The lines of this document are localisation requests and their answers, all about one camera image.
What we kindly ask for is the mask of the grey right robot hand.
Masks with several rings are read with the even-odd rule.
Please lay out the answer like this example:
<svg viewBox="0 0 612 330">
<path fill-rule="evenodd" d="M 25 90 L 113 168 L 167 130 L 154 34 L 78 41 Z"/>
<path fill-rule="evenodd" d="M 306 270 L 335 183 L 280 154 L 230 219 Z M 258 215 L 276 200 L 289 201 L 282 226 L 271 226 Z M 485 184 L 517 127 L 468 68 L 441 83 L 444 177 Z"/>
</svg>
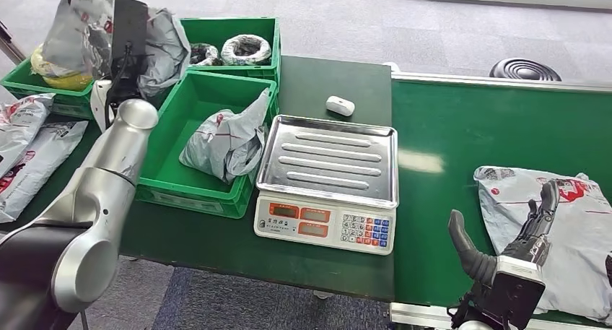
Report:
<svg viewBox="0 0 612 330">
<path fill-rule="evenodd" d="M 495 274 L 504 262 L 518 277 L 541 282 L 541 268 L 551 248 L 548 234 L 553 225 L 560 202 L 557 179 L 542 185 L 539 202 L 528 202 L 529 212 L 517 237 L 509 243 L 500 256 L 491 256 L 478 250 L 465 231 L 463 214 L 454 209 L 447 224 L 453 246 L 463 271 L 475 282 L 492 286 Z"/>
</svg>

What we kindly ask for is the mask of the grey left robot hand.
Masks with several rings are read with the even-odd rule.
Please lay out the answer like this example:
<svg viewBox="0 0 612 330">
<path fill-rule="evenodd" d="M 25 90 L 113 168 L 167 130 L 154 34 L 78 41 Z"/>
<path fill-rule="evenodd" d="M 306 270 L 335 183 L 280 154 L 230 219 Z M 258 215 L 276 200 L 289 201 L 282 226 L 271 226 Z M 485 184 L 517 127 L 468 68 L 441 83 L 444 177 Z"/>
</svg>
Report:
<svg viewBox="0 0 612 330">
<path fill-rule="evenodd" d="M 112 57 L 112 34 L 104 30 L 95 30 L 95 48 L 100 56 L 100 65 L 97 66 L 99 78 L 109 76 L 113 62 Z"/>
</svg>

